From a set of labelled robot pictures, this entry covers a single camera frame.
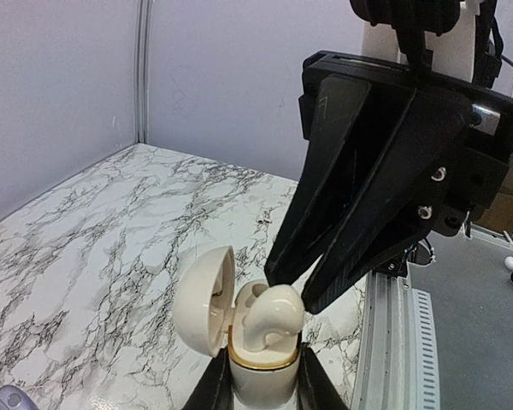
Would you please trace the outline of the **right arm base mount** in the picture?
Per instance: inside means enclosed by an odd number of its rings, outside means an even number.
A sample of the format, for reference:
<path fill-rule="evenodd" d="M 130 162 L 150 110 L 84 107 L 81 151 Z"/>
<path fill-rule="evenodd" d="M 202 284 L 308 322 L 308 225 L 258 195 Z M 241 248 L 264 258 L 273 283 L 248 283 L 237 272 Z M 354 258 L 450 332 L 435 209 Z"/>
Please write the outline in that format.
<path fill-rule="evenodd" d="M 434 247 L 427 238 L 424 238 L 376 267 L 374 272 L 394 278 L 406 278 L 409 273 L 409 264 L 427 267 L 434 262 Z"/>

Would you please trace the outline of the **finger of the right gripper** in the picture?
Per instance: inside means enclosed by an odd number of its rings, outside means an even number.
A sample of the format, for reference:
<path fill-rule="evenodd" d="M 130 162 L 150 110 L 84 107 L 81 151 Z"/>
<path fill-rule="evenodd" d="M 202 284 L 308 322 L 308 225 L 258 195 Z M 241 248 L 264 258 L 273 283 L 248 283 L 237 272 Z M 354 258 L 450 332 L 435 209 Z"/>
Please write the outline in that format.
<path fill-rule="evenodd" d="M 309 139 L 302 176 L 264 272 L 271 285 L 292 284 L 326 254 L 413 88 L 331 74 L 300 97 Z"/>

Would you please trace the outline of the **white charging case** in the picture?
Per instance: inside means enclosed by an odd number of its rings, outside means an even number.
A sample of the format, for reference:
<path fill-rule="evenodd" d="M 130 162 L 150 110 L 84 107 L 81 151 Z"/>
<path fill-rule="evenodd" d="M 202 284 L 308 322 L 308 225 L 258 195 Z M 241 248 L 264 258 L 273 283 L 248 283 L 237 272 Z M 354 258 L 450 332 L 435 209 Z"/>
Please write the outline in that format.
<path fill-rule="evenodd" d="M 233 248 L 201 254 L 183 273 L 174 296 L 174 326 L 180 339 L 200 354 L 229 356 L 233 392 L 247 407 L 276 409 L 296 387 L 302 331 L 295 337 L 267 335 L 261 352 L 244 348 L 245 316 L 267 288 L 263 279 L 234 289 Z"/>

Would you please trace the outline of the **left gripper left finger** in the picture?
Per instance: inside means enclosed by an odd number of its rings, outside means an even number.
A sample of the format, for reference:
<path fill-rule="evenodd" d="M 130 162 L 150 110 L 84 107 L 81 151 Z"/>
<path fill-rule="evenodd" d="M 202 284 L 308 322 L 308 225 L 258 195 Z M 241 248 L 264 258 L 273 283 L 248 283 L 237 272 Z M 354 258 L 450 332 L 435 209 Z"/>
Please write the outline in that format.
<path fill-rule="evenodd" d="M 233 377 L 228 354 L 218 354 L 207 365 L 182 410 L 232 410 Z"/>

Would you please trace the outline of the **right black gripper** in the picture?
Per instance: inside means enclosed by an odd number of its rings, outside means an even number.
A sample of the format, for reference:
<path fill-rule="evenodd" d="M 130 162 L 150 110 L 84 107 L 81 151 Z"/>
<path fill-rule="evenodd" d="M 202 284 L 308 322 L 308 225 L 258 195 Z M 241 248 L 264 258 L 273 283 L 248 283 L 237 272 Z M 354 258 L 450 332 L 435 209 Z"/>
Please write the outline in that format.
<path fill-rule="evenodd" d="M 513 99 L 397 63 L 320 51 L 303 64 L 303 94 L 331 74 L 413 88 L 339 234 L 312 264 L 302 298 L 318 314 L 430 231 L 453 235 L 492 205 L 513 150 Z"/>

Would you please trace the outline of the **purple earbud charging case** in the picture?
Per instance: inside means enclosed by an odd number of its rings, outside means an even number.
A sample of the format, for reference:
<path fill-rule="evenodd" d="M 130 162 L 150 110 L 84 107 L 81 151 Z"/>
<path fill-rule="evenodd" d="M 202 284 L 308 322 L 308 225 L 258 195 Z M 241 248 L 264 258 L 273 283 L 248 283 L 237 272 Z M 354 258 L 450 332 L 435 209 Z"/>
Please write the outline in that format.
<path fill-rule="evenodd" d="M 0 410 L 39 410 L 35 402 L 19 387 L 0 388 Z"/>

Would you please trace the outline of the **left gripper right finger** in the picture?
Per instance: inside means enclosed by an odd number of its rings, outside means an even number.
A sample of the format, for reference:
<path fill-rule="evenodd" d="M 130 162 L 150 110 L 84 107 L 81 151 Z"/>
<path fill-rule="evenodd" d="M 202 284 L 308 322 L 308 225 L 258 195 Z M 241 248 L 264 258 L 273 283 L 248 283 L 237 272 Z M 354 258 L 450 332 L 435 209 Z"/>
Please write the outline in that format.
<path fill-rule="evenodd" d="M 308 343 L 300 349 L 297 410 L 348 410 Z"/>

